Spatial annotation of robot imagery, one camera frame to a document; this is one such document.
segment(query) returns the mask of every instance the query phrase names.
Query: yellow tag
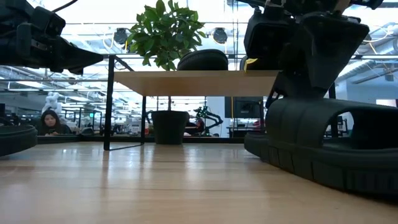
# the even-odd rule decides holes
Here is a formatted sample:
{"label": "yellow tag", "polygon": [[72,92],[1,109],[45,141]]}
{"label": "yellow tag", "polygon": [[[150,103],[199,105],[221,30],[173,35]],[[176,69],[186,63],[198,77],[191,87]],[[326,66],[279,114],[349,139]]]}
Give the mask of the yellow tag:
{"label": "yellow tag", "polygon": [[255,59],[248,58],[248,59],[245,61],[245,63],[244,63],[244,72],[246,72],[246,70],[247,70],[247,68],[248,68],[248,64],[254,63],[254,62],[256,62],[256,61],[257,61],[257,58],[255,58]]}

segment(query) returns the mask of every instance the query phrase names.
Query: wood grain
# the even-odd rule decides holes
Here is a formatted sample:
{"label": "wood grain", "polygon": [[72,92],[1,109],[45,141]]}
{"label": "wood grain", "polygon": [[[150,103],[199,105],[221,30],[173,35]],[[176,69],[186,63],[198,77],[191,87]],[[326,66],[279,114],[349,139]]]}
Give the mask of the wood grain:
{"label": "wood grain", "polygon": [[[113,146],[128,144],[113,143]],[[0,160],[0,223],[398,223],[398,208],[322,187],[239,144],[37,146]]]}
{"label": "wood grain", "polygon": [[267,96],[278,71],[115,72],[144,96]]}

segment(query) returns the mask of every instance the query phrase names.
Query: monitor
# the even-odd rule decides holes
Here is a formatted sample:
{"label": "monitor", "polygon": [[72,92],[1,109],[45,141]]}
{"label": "monitor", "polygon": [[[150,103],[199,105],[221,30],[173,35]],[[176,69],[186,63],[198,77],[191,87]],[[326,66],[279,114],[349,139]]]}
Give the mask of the monitor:
{"label": "monitor", "polygon": [[225,97],[225,118],[260,118],[262,96]]}

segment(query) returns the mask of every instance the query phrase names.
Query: black ribbed base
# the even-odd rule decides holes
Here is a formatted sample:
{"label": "black ribbed base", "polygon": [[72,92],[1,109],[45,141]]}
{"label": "black ribbed base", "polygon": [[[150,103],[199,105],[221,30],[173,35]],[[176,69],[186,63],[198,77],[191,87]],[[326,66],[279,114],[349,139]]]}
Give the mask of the black ribbed base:
{"label": "black ribbed base", "polygon": [[262,161],[335,189],[398,195],[398,149],[344,149],[345,139],[325,140],[324,149],[282,149],[266,135],[249,133],[244,147]]}

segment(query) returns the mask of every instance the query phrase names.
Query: woman's dark hair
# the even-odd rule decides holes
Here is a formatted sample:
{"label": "woman's dark hair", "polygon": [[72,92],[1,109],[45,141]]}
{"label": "woman's dark hair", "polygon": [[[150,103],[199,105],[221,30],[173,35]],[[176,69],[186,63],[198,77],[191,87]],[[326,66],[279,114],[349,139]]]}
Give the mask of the woman's dark hair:
{"label": "woman's dark hair", "polygon": [[[47,115],[51,115],[54,119],[55,119],[55,126],[54,127],[48,127],[45,124],[45,117]],[[61,133],[62,132],[62,126],[61,126],[61,122],[60,122],[60,118],[58,117],[57,113],[54,110],[46,110],[44,111],[44,113],[42,114],[41,117],[41,122],[42,122],[42,126],[41,126],[41,133],[44,134],[48,134],[50,129],[54,129],[56,132]]]}

